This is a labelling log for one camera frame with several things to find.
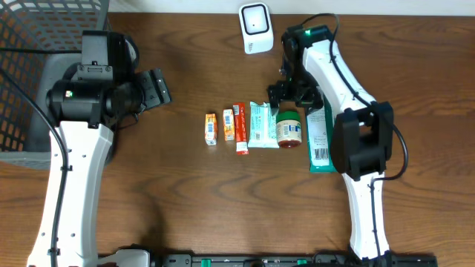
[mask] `wooden table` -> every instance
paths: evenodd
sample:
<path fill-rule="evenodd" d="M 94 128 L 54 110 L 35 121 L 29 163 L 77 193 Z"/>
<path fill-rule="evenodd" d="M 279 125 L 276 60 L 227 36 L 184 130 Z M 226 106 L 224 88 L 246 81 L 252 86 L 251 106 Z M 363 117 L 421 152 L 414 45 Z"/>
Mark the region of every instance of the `wooden table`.
<path fill-rule="evenodd" d="M 197 254 L 346 249 L 343 179 L 310 174 L 306 145 L 237 156 L 222 135 L 216 147 L 203 140 L 205 113 L 266 100 L 280 78 L 280 36 L 304 18 L 273 16 L 273 50 L 247 56 L 236 15 L 110 14 L 114 30 L 137 43 L 140 69 L 162 68 L 174 102 L 119 133 L 103 174 L 99 252 L 130 243 Z M 407 173 L 384 185 L 390 247 L 472 266 L 475 19 L 342 16 L 338 43 L 367 91 L 391 103 L 409 146 Z M 401 163 L 395 138 L 387 172 Z M 47 183 L 47 171 L 0 163 L 0 266 L 26 264 Z"/>

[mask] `white background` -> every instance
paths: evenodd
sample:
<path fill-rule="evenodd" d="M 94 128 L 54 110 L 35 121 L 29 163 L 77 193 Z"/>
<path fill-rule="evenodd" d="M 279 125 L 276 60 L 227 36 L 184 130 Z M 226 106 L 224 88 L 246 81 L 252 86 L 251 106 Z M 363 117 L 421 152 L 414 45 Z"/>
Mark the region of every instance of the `white background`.
<path fill-rule="evenodd" d="M 242 0 L 110 0 L 110 12 L 237 13 Z M 271 13 L 475 16 L 475 0 L 265 0 Z"/>

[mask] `green indicator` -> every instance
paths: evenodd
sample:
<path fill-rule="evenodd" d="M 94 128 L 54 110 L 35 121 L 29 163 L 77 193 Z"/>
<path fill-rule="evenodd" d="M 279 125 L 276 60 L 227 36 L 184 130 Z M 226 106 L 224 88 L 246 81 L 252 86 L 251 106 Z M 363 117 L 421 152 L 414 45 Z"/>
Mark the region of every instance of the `green indicator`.
<path fill-rule="evenodd" d="M 211 267 L 211 260 L 201 260 L 201 267 Z"/>

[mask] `green package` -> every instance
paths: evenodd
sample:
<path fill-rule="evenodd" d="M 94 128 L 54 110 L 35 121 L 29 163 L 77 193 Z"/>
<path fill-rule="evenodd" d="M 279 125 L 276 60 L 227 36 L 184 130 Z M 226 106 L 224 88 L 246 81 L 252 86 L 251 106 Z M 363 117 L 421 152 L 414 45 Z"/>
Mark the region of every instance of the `green package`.
<path fill-rule="evenodd" d="M 307 142 L 309 146 L 310 172 L 336 172 L 330 156 L 330 142 L 333 134 L 332 107 L 324 96 L 324 107 L 318 111 L 305 110 L 307 121 Z"/>

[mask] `gray plastic basket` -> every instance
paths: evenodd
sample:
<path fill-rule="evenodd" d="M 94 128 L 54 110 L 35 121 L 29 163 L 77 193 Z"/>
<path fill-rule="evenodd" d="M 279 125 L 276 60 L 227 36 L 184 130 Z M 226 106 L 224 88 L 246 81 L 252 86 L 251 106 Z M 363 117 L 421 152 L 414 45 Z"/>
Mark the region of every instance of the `gray plastic basket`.
<path fill-rule="evenodd" d="M 0 0 L 0 47 L 79 50 L 83 30 L 108 27 L 108 6 L 109 0 Z M 0 67 L 45 112 L 46 91 L 71 62 L 80 62 L 80 55 L 0 52 Z M 0 161 L 35 169 L 50 167 L 48 129 L 1 76 Z"/>

